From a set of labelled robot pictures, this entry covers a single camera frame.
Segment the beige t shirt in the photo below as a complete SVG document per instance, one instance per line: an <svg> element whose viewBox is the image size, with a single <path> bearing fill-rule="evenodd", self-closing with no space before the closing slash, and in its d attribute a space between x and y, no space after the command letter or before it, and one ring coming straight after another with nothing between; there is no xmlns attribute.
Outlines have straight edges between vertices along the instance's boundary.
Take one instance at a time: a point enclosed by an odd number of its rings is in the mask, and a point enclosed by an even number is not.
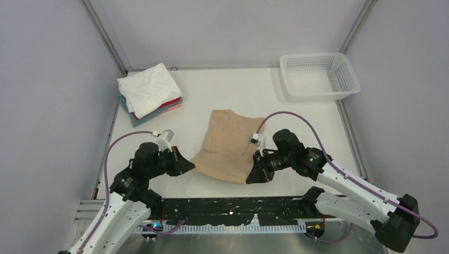
<svg viewBox="0 0 449 254"><path fill-rule="evenodd" d="M241 116L232 110L213 110L202 148L191 160L194 172L224 182L245 184L257 150L249 138L263 120Z"/></svg>

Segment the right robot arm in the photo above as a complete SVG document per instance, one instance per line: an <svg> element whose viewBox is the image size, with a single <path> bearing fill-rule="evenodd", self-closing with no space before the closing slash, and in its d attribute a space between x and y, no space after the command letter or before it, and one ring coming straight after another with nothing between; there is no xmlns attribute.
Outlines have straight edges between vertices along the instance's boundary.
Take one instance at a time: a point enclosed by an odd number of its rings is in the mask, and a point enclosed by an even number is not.
<svg viewBox="0 0 449 254"><path fill-rule="evenodd" d="M249 143L258 146L247 184L268 183L278 170L292 168L300 176L327 185L340 198L313 186L303 196L302 210L309 217L319 213L337 217L372 233L385 247L405 252L420 224L413 214L419 212L417 200L386 192L332 161L317 148L305 147L297 136L283 129L273 135L276 149L265 148L262 134L253 133Z"/></svg>

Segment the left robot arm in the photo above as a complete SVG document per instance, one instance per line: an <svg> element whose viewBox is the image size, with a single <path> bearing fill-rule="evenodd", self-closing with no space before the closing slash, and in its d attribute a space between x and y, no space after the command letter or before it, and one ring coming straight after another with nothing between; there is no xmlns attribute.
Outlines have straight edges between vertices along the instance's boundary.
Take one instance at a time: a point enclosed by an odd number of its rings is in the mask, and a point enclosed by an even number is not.
<svg viewBox="0 0 449 254"><path fill-rule="evenodd" d="M114 177L107 199L86 232L66 252L116 253L143 221L162 213L163 198L149 188L150 180L161 175L177 177L194 167L176 146L162 150L156 143L142 143L127 168Z"/></svg>

